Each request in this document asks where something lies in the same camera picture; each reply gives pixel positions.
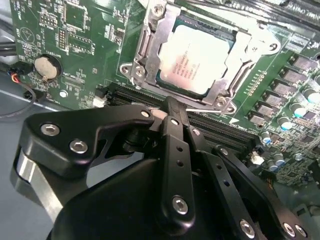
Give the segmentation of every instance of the motherboard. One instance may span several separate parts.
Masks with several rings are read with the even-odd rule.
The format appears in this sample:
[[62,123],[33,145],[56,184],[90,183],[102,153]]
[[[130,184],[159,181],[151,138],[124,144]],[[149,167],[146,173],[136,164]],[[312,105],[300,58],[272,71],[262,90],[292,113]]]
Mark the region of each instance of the motherboard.
[[207,139],[224,138],[211,132],[219,128],[222,144],[241,149],[256,136],[263,150],[247,160],[257,175],[288,186],[313,181],[319,3],[257,0],[276,13],[257,15],[252,1],[10,2],[19,60],[35,68],[21,80],[49,101],[76,110],[174,96]]

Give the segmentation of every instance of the black metal arm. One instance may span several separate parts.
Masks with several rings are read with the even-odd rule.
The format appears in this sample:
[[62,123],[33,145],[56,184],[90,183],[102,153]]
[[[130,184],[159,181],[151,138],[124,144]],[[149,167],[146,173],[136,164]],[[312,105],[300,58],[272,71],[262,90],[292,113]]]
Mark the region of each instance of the black metal arm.
[[[88,189],[90,167],[133,152],[144,159]],[[152,111],[126,105],[29,117],[11,181],[46,209],[51,240],[311,239],[239,159],[209,148],[172,97]]]

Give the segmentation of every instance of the cable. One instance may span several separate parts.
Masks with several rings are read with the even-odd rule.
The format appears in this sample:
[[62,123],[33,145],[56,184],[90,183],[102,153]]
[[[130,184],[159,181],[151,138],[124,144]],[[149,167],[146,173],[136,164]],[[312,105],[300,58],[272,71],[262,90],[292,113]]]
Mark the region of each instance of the cable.
[[1,50],[0,49],[0,56],[7,57],[7,56],[16,56],[17,51],[16,49],[8,49],[8,50]]
[[0,19],[0,29],[14,36],[14,27],[2,19]]
[[9,69],[9,65],[4,63],[4,62],[0,62],[0,73],[7,73]]
[[16,43],[14,41],[0,42],[0,49],[15,49]]
[[26,111],[28,111],[33,106],[33,104],[36,102],[36,99],[37,99],[36,93],[32,90],[32,88],[29,87],[28,85],[20,82],[17,73],[13,73],[11,75],[11,79],[12,79],[13,82],[19,84],[21,87],[23,87],[24,89],[29,91],[31,93],[31,95],[32,95],[32,99],[24,108],[22,108],[22,109],[20,109],[18,111],[14,111],[14,112],[7,113],[7,114],[0,114],[0,119],[12,118],[12,117],[15,117],[17,115],[25,113]]

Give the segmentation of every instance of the cpu socket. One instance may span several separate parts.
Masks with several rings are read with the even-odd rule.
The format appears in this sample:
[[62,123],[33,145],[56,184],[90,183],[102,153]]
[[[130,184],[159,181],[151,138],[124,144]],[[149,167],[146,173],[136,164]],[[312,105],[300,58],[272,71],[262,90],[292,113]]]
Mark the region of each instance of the cpu socket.
[[150,0],[135,57],[119,70],[138,89],[173,96],[191,111],[234,114],[233,99],[251,70],[281,44],[254,18],[195,9]]

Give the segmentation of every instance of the black ram slot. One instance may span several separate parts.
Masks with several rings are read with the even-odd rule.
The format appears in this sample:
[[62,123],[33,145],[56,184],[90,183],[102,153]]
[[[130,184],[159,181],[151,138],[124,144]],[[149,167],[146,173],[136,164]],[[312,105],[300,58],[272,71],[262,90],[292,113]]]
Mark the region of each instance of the black ram slot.
[[[110,86],[109,104],[111,106],[127,105],[134,103],[144,104],[149,107],[159,107],[162,100],[146,95],[139,91],[121,87],[117,84]],[[231,150],[238,158],[245,158],[260,143],[259,137],[241,131],[225,123],[188,112],[190,124],[199,129],[210,147],[223,145]]]

